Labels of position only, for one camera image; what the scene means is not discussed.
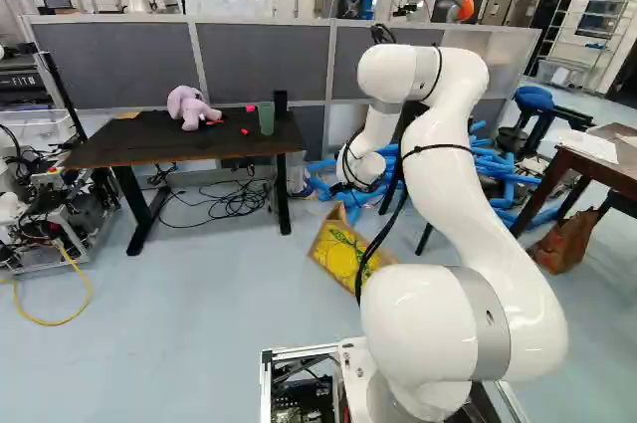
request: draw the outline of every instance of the yellow cable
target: yellow cable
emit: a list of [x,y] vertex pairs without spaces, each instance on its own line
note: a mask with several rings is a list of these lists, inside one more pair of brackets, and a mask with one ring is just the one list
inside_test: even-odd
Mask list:
[[29,314],[27,314],[25,312],[24,309],[22,309],[22,306],[20,305],[20,298],[18,296],[18,282],[15,279],[0,281],[0,283],[9,283],[10,282],[13,285],[13,305],[15,306],[16,310],[18,311],[18,314],[20,314],[24,318],[29,319],[30,321],[33,321],[33,322],[37,323],[38,325],[43,325],[43,326],[58,326],[58,325],[62,325],[64,323],[67,323],[68,321],[73,320],[75,317],[77,317],[79,314],[81,314],[84,311],[84,309],[89,305],[89,302],[91,301],[91,297],[93,296],[93,288],[91,286],[91,281],[89,281],[89,278],[87,276],[85,276],[84,273],[80,270],[80,268],[78,267],[78,263],[67,253],[67,251],[65,250],[63,245],[61,245],[61,244],[60,245],[55,245],[55,247],[58,248],[58,250],[60,251],[60,254],[62,254],[64,259],[69,264],[71,264],[73,269],[78,274],[80,274],[80,277],[82,278],[82,280],[84,281],[85,286],[87,287],[87,296],[84,299],[84,302],[82,303],[82,306],[72,316],[63,318],[62,320],[58,320],[58,321],[46,321],[46,320],[41,320],[41,319],[39,319],[37,317],[30,316]]

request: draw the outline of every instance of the purple plush toy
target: purple plush toy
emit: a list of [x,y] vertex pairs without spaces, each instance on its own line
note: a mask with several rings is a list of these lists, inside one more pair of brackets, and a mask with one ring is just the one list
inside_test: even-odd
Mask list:
[[180,86],[168,95],[168,113],[173,119],[183,117],[184,131],[194,131],[199,127],[199,116],[207,121],[221,118],[221,111],[207,105],[201,92],[191,87]]

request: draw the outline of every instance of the window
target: window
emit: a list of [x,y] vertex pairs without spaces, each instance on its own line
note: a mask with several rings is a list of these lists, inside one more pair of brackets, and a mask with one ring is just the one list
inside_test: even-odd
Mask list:
[[586,15],[582,14],[575,35],[608,39],[619,20],[623,0],[591,0],[586,6]]

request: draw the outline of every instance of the black tabletop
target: black tabletop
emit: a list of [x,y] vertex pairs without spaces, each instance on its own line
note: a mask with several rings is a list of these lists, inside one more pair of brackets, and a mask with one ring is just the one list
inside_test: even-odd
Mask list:
[[290,112],[275,122],[275,132],[261,134],[258,112],[223,108],[224,122],[196,131],[181,129],[167,111],[143,111],[136,117],[113,119],[71,152],[68,169],[125,166],[171,161],[269,156],[304,149],[301,132]]

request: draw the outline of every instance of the green cup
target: green cup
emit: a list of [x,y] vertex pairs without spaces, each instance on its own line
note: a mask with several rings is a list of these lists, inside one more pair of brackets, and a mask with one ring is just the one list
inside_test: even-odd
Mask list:
[[257,108],[259,110],[261,134],[269,136],[275,132],[275,104],[272,102],[259,103]]

